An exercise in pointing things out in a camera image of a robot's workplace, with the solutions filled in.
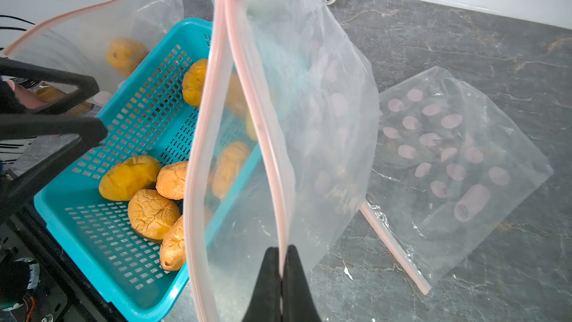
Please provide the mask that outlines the clear zipper bag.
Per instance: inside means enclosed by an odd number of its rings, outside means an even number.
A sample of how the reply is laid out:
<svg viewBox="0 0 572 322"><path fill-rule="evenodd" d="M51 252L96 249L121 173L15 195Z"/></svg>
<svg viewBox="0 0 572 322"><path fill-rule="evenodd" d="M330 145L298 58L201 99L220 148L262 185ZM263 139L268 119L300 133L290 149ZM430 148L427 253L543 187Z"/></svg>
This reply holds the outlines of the clear zipper bag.
<svg viewBox="0 0 572 322"><path fill-rule="evenodd" d="M109 0L35 25L4 50L15 61L93 77L105 105L129 78L106 61L113 40L143 43L149 53L183 18L183 0Z"/></svg>

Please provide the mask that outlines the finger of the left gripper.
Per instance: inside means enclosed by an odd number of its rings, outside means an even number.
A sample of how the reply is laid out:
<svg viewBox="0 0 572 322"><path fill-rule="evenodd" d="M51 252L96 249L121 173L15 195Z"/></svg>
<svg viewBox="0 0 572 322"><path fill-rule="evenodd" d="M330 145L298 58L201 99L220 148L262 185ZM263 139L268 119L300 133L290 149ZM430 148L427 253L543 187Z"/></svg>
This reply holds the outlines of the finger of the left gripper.
<svg viewBox="0 0 572 322"><path fill-rule="evenodd" d="M44 82L65 92L66 96L59 101L46 103L35 110L29 110L19 102L14 91L4 82L5 80L12 80L29 91ZM99 93L99 86L91 76L49 69L9 58L1 59L2 114L62 114L86 102L97 93Z"/></svg>
<svg viewBox="0 0 572 322"><path fill-rule="evenodd" d="M35 137L29 167L16 176L1 176L1 221L9 219L48 183L107 137L101 119L89 116L1 115L1 140Z"/></svg>

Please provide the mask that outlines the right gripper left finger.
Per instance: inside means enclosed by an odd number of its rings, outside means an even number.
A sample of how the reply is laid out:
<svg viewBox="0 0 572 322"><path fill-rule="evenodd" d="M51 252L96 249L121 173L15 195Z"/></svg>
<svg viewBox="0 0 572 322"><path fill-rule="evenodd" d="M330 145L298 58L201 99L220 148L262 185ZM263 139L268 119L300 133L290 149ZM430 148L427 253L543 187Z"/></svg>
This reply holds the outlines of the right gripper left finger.
<svg viewBox="0 0 572 322"><path fill-rule="evenodd" d="M281 321L281 287L279 249L269 247L265 252L243 322Z"/></svg>

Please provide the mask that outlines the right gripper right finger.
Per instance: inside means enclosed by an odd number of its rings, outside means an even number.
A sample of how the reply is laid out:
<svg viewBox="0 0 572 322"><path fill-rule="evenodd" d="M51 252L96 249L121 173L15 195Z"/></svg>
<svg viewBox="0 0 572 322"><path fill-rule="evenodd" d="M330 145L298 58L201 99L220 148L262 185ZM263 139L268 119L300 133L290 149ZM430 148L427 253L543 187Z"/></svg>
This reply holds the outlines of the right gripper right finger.
<svg viewBox="0 0 572 322"><path fill-rule="evenodd" d="M282 278L282 320L321 322L305 277L299 252L288 246Z"/></svg>

